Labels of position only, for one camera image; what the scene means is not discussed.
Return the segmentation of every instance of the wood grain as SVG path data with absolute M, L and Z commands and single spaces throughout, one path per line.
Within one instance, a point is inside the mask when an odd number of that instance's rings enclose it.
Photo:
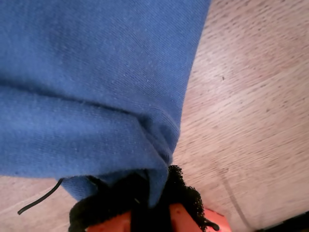
M 205 205 L 227 216 L 233 232 L 309 210 L 308 89 L 308 0 L 213 0 L 174 163 Z M 0 231 L 67 231 L 75 200 L 64 189 L 17 215 L 55 180 L 0 177 L 0 183 Z

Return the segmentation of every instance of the blue fabric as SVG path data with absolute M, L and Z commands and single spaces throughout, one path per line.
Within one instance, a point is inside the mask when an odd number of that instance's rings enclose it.
M 78 200 L 138 172 L 159 199 L 209 0 L 0 2 L 0 174 Z

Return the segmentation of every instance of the wooden floor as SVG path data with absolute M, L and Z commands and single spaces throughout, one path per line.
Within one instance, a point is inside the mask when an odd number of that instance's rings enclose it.
M 213 0 L 174 162 L 233 232 L 309 210 L 309 0 Z M 0 231 L 67 231 L 63 189 L 17 216 L 54 180 L 0 183 Z

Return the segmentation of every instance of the black lace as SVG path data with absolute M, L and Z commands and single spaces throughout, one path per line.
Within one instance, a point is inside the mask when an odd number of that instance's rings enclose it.
M 62 181 L 63 181 L 63 178 L 59 179 L 57 184 L 47 194 L 45 194 L 41 198 L 37 199 L 36 201 L 32 202 L 31 204 L 26 205 L 24 208 L 20 209 L 17 213 L 19 215 L 21 215 L 26 210 L 28 210 L 28 209 L 34 207 L 35 205 L 41 203 L 42 201 L 44 201 L 46 198 L 48 198 L 50 195 L 52 195 L 57 190 L 57 188 L 59 188 L 59 186 L 61 185 Z

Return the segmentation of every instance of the black cord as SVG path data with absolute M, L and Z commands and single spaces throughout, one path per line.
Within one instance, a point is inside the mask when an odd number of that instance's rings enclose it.
M 61 185 L 62 181 L 63 181 L 63 178 L 59 179 L 58 183 L 47 194 L 45 194 L 41 198 L 37 199 L 35 202 L 32 202 L 29 205 L 26 205 L 24 208 L 20 209 L 17 213 L 19 215 L 21 215 L 26 210 L 28 210 L 28 209 L 32 208 L 33 206 L 35 206 L 35 205 L 41 203 L 42 201 L 44 201 L 46 198 L 48 198 L 50 195 L 52 195 L 57 190 L 57 188 L 59 188 L 59 186 Z

